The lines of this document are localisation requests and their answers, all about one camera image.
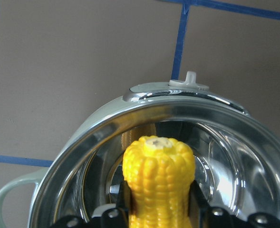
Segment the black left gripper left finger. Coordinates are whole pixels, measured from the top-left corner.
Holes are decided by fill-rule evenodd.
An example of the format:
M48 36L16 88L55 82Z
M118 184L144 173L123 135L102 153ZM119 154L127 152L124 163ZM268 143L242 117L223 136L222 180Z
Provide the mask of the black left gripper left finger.
M128 228L131 190L126 181L119 185L116 203L98 206L92 215L93 228Z

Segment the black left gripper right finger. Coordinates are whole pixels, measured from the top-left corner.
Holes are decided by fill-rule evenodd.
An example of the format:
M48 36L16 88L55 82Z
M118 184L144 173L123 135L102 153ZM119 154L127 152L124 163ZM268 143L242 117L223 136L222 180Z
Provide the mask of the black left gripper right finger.
M189 218L193 228L230 227L230 214L221 207L210 206L196 181L189 192Z

